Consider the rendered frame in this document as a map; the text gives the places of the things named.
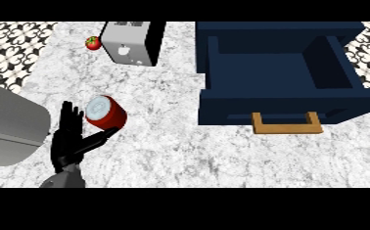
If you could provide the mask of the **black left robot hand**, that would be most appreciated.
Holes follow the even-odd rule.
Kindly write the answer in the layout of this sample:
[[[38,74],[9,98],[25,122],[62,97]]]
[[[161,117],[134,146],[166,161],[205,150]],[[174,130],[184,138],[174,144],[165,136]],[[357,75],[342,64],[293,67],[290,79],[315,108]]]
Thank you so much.
[[[84,154],[102,147],[118,132],[118,128],[112,127],[82,137],[82,115],[84,112],[65,101],[60,108],[59,128],[53,133],[50,144],[50,161],[56,173],[62,172],[69,164],[78,164]]]

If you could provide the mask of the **red can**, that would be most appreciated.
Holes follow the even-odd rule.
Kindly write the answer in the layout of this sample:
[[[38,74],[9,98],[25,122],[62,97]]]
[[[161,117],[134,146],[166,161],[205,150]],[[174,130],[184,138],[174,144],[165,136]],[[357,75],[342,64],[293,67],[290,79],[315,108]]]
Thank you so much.
[[[122,128],[127,122],[127,112],[110,96],[97,96],[88,103],[85,119],[102,130]]]

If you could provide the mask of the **dark blue open drawer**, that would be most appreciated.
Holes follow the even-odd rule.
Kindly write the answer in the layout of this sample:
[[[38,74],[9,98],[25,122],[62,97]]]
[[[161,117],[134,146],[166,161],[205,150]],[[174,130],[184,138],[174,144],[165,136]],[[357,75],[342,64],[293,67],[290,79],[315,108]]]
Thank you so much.
[[[323,124],[337,124],[370,113],[370,88],[333,36],[281,54],[223,54],[218,38],[209,37],[206,56],[199,124],[249,125],[253,113],[264,123],[302,123],[308,112]]]

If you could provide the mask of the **red tomato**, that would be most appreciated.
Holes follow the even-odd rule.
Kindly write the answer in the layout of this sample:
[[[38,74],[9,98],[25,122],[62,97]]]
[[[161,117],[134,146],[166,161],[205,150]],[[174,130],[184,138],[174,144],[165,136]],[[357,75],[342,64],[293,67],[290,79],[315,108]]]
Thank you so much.
[[[87,38],[85,47],[93,51],[100,49],[102,41],[100,41],[100,38],[97,36],[91,36],[91,37]]]

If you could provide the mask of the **silver toaster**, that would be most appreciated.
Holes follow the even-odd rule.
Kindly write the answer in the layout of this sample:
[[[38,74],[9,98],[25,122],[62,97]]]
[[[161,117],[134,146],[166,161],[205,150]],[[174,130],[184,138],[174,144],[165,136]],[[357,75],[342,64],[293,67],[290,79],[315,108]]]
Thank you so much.
[[[106,22],[100,41],[116,64],[156,66],[165,27],[165,22]]]

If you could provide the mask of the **dark blue cabinet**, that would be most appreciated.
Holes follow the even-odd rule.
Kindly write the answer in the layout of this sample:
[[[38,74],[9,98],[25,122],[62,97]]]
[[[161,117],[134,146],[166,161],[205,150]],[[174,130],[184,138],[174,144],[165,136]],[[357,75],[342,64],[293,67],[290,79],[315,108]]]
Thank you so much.
[[[223,54],[299,53],[317,37],[333,36],[345,46],[363,30],[363,22],[196,22],[196,72],[205,73],[211,37]]]

